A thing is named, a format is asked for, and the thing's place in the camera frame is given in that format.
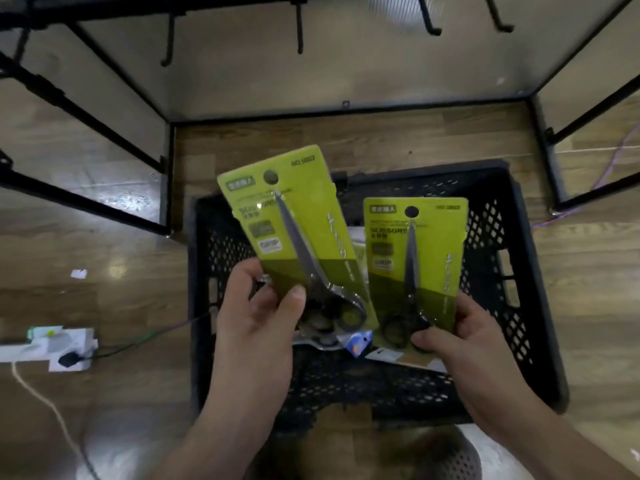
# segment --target left hand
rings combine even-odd
[[[292,340],[306,302],[301,285],[280,306],[268,285],[249,300],[253,282],[262,274],[260,260],[252,258],[238,263],[229,276],[218,313],[209,397],[200,418],[235,418],[245,447],[254,454],[267,440],[289,391]]]

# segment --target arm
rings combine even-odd
[[[478,427],[537,480],[637,478],[533,393],[498,324],[463,293],[458,295],[456,332],[430,328],[412,341],[440,355]]]
[[[261,276],[258,259],[231,272],[207,402],[153,480],[240,479],[267,441],[291,382],[291,343],[306,295],[295,286],[277,306],[275,291],[265,286],[249,300],[253,280]]]

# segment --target power strip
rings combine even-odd
[[[60,356],[76,352],[82,357],[91,357],[98,348],[92,328],[33,327],[29,329],[27,339],[25,344],[0,346],[0,363],[47,360],[50,372],[79,372],[87,370],[92,361],[81,360],[64,367],[58,363]]]

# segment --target scissor blade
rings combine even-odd
[[[418,265],[418,242],[415,236],[415,224],[409,223],[406,236],[406,254],[404,256],[404,291],[415,295],[420,288],[420,268]]]
[[[309,281],[319,280],[325,288],[328,289],[330,286],[329,279],[320,267],[320,262],[314,254],[313,249],[311,249],[311,246],[308,244],[308,240],[306,240],[304,234],[302,234],[300,226],[298,226],[298,223],[291,215],[291,212],[279,191],[275,193],[275,201],[280,211],[280,215],[282,216],[284,227],[287,230],[287,234],[289,235],[289,239],[293,245],[293,249],[298,256],[298,261],[306,275],[309,277]]]

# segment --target black wire basket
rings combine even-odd
[[[533,391],[555,411],[564,412],[568,387],[522,192],[510,176],[508,164],[489,160],[332,177],[348,225],[363,225],[365,197],[468,199],[460,289],[500,324]],[[195,231],[189,245],[192,318],[220,306],[233,266],[255,255],[222,195],[199,199],[194,218]],[[510,269],[503,263],[505,251]],[[517,291],[516,303],[508,289]],[[209,392],[215,347],[209,320],[191,325],[191,341],[192,396],[200,411]],[[303,435],[312,427],[316,412],[334,403],[369,403],[373,420],[380,427],[471,421],[447,374],[368,360],[364,355],[354,359],[346,351],[322,352],[296,346],[291,387],[273,435]]]

